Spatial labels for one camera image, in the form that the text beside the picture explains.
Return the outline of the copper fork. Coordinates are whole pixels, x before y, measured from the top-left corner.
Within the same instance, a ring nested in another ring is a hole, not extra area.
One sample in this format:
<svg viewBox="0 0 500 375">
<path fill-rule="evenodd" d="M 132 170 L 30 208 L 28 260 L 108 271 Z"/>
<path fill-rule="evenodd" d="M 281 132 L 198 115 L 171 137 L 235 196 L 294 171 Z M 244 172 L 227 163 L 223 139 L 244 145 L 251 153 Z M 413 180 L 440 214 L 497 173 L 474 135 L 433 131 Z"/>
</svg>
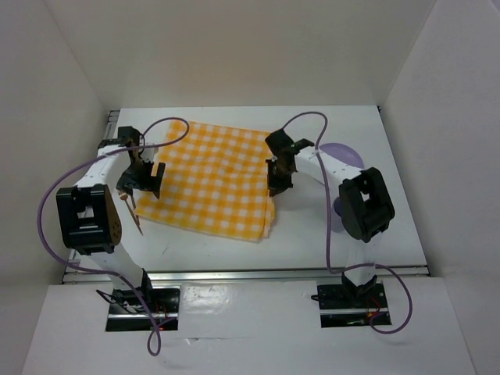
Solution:
<svg viewBox="0 0 500 375">
<path fill-rule="evenodd" d="M 127 194 L 127 193 L 121 193 L 120 194 L 120 199 L 125 203 L 127 210 L 131 216 L 131 219 L 134 221 L 134 224 L 139 231 L 140 235 L 144 235 L 142 229 L 141 229 L 141 224 L 138 215 L 135 212 L 135 200 L 134 197 Z"/>
</svg>

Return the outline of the yellow white checkered cloth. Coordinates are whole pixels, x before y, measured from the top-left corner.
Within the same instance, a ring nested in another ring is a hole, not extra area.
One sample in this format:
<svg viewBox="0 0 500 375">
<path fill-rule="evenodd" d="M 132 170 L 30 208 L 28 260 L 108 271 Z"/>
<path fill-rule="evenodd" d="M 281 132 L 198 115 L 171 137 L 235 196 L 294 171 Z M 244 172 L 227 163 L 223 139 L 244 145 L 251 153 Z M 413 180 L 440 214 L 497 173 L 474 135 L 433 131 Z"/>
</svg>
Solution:
<svg viewBox="0 0 500 375">
<path fill-rule="evenodd" d="M 184 230 L 257 242 L 267 238 L 275 205 L 267 190 L 272 154 L 261 130 L 171 122 L 157 163 L 165 171 L 160 196 L 144 193 L 135 212 Z"/>
</svg>

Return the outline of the lilac plastic plate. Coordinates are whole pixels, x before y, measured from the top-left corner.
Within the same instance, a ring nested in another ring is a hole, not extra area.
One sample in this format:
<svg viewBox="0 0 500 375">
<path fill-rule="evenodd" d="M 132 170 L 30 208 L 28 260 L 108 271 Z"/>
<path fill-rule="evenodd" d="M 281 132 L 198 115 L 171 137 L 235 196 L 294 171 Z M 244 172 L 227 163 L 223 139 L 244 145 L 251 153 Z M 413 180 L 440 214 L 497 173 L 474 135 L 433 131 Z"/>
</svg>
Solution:
<svg viewBox="0 0 500 375">
<path fill-rule="evenodd" d="M 325 152 L 329 156 L 338 159 L 339 161 L 354 166 L 360 169 L 364 169 L 365 165 L 360 154 L 353 148 L 342 144 L 342 143 L 324 143 L 319 146 L 322 152 Z"/>
</svg>

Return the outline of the lilac plastic cup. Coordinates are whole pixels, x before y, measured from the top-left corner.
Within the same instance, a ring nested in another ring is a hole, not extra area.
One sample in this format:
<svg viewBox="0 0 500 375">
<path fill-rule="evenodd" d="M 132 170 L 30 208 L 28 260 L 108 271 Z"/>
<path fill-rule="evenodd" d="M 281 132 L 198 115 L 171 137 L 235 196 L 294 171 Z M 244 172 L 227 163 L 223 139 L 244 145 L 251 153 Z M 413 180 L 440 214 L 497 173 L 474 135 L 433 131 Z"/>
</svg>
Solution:
<svg viewBox="0 0 500 375">
<path fill-rule="evenodd" d="M 344 226 L 342 223 L 342 208 L 341 200 L 336 197 L 331 206 L 331 230 L 335 233 L 341 233 L 344 231 Z"/>
</svg>

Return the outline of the copper spoon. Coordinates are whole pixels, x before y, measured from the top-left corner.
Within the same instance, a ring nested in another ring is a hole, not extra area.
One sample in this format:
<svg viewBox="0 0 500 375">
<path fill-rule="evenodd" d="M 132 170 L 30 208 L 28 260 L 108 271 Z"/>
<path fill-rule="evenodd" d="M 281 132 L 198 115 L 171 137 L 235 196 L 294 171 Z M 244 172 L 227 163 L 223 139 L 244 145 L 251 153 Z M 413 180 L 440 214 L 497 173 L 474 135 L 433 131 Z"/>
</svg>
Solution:
<svg viewBox="0 0 500 375">
<path fill-rule="evenodd" d="M 120 194 L 119 192 L 118 192 L 118 196 L 119 196 L 120 200 L 127 207 L 127 211 L 129 212 L 132 220 L 136 223 L 137 216 L 136 216 L 135 211 L 134 211 L 134 209 L 135 209 L 134 199 L 130 195 Z"/>
</svg>

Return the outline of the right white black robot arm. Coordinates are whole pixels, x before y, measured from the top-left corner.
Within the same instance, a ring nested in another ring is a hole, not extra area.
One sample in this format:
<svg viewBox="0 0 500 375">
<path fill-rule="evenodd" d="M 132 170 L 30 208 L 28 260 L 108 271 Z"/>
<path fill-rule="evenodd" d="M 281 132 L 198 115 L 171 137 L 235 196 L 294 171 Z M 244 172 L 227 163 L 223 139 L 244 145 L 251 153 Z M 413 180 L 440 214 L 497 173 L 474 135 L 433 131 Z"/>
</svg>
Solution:
<svg viewBox="0 0 500 375">
<path fill-rule="evenodd" d="M 348 262 L 341 274 L 341 297 L 360 305 L 377 282 L 374 251 L 395 217 L 395 208 L 381 172 L 361 169 L 319 150 L 312 141 L 293 141 L 284 130 L 265 138 L 273 157 L 266 160 L 269 196 L 293 187 L 292 174 L 303 173 L 327 188 L 327 218 L 341 219 L 349 238 Z"/>
</svg>

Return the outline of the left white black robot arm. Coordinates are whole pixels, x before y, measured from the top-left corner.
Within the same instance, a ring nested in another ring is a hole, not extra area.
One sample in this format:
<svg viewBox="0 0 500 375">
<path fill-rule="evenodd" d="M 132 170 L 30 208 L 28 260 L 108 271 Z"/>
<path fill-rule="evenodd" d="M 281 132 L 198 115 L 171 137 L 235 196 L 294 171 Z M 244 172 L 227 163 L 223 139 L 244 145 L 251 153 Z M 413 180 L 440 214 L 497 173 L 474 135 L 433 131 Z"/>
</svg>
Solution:
<svg viewBox="0 0 500 375">
<path fill-rule="evenodd" d="M 129 213 L 135 209 L 134 191 L 160 196 L 165 165 L 154 164 L 155 150 L 138 149 L 142 138 L 133 127 L 119 128 L 115 138 L 99 144 L 100 160 L 74 186 L 60 188 L 55 196 L 64 245 L 107 272 L 113 303 L 137 312 L 154 306 L 155 292 L 146 271 L 121 242 L 123 228 L 113 195 L 124 198 Z"/>
</svg>

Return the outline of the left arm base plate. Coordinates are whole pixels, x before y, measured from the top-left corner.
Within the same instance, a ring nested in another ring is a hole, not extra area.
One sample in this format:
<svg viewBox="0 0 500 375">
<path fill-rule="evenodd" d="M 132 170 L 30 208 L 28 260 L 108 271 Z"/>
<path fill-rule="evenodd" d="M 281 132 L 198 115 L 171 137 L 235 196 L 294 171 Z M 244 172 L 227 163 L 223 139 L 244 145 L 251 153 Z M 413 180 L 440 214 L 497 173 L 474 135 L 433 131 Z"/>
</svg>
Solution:
<svg viewBox="0 0 500 375">
<path fill-rule="evenodd" d="M 180 286 L 154 287 L 143 296 L 143 306 L 132 291 L 96 291 L 108 304 L 106 332 L 153 330 L 152 316 L 160 331 L 175 331 L 179 325 Z"/>
</svg>

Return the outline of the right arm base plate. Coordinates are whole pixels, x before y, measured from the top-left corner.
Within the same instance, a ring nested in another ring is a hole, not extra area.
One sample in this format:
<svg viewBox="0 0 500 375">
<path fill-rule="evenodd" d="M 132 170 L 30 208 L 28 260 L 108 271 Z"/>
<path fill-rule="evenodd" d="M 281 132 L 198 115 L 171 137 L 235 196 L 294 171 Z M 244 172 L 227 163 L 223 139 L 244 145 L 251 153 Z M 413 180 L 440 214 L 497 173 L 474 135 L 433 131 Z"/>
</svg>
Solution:
<svg viewBox="0 0 500 375">
<path fill-rule="evenodd" d="M 364 327 L 370 325 L 391 325 L 391 316 L 385 289 L 382 283 L 366 295 L 356 300 L 349 300 L 340 284 L 322 284 L 316 286 L 316 293 L 310 299 L 317 303 L 320 310 L 322 328 Z"/>
</svg>

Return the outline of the front aluminium rail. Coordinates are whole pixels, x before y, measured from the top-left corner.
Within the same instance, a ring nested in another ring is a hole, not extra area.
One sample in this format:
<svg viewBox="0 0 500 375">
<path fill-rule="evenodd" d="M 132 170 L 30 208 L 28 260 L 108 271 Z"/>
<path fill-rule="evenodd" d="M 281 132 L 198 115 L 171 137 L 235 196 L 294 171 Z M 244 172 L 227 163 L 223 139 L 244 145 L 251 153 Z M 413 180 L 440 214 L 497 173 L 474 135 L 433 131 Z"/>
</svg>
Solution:
<svg viewBox="0 0 500 375">
<path fill-rule="evenodd" d="M 403 276 L 429 277 L 428 267 L 396 267 L 395 272 Z M 193 272 L 157 272 L 150 273 L 153 284 L 178 284 L 183 282 L 239 282 L 239 281 L 271 281 L 271 280 L 319 280 L 336 277 L 326 269 L 289 269 L 289 270 L 236 270 L 236 271 L 193 271 Z M 67 272 L 62 284 L 91 284 L 109 281 L 106 275 L 85 275 Z"/>
</svg>

